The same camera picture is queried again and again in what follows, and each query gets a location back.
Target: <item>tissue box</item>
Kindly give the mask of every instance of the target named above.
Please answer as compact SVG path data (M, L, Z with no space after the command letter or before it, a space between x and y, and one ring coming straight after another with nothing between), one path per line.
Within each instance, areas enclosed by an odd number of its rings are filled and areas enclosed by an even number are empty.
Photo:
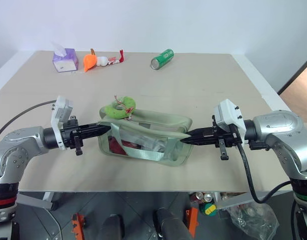
M55 69L61 72L78 70L78 58L73 48L65 48L66 56L58 56L53 54L53 65Z

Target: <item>yellow object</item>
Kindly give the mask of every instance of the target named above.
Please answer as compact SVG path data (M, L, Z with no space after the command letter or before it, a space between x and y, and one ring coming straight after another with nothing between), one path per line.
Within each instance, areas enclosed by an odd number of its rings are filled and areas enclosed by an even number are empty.
M83 58L84 72L87 72L97 63L97 56L95 54L95 51L92 48L90 49L90 51L91 51L91 54L87 54Z
M216 205L212 204L210 207L208 207L206 210L204 210L204 213L206 215L210 215L216 210Z

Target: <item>table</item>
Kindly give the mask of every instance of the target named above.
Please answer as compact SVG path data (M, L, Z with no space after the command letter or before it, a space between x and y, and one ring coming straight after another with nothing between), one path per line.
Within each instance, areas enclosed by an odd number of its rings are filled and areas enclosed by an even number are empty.
M82 59L86 53L77 52L78 71L57 73L53 52L35 52L0 90L0 127L22 110L58 95L73 101L72 114L80 125L97 122L99 109L113 101L114 95L133 97L138 109L188 116L193 120L191 129L211 126L213 107L226 98L240 107L244 119L287 109L243 55L175 54L166 66L153 70L150 60L157 53L127 52L123 63L84 73ZM112 57L118 53L97 55ZM51 107L42 106L19 118L4 133L33 126L47 128L50 118ZM97 138L84 140L82 150L82 156L76 156L74 150L54 149L33 158L19 190L248 191L244 166L235 148L227 149L229 161L221 161L218 148L195 146L186 163L178 167L104 155ZM250 151L248 146L245 151L256 190L269 191L288 180L273 151Z

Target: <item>green plush toy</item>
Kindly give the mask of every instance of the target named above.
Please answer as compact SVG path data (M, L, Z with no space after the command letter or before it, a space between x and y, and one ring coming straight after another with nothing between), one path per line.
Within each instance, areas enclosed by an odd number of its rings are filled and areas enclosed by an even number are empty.
M106 115L113 119L126 119L136 109L136 102L129 96L123 96L117 99L117 96L114 96L115 101L105 106L104 112Z

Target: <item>black cable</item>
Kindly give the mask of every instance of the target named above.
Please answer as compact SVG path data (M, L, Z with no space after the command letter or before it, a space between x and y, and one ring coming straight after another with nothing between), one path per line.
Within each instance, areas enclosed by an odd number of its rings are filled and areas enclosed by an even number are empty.
M290 215L292 240L296 240L296 231L295 231L295 209L296 209L296 200L293 200L292 207L291 207L291 215Z
M56 100L52 100L52 101L45 101L45 102L42 102L42 103L39 103L37 105L34 105L32 107L29 107L27 108L26 110L22 111L21 113L19 113L18 115L14 116L11 120L9 120L1 129L0 129L0 134L13 122L15 121L17 118L21 117L22 115L24 115L25 113L28 113L29 111L35 109L35 108L38 108L40 106L43 106L43 105L47 105L47 104L53 104L55 103Z
M240 152L240 155L241 155L241 158L242 158L242 161L243 161L244 170L245 170L245 174L247 176L251 196L256 203L258 203L258 204L265 203L279 189L281 189L282 187L284 187L288 184L291 184L290 181L285 181L285 182L279 184L278 186L276 186L274 189L272 189L262 200L259 200L258 197L257 197L256 191L255 191L255 188L254 188L254 183L253 183L252 175L251 175L251 172L250 172L250 168L249 168L249 164L248 164L248 160L247 160L244 148L240 143L237 144L237 147L239 149L239 152Z

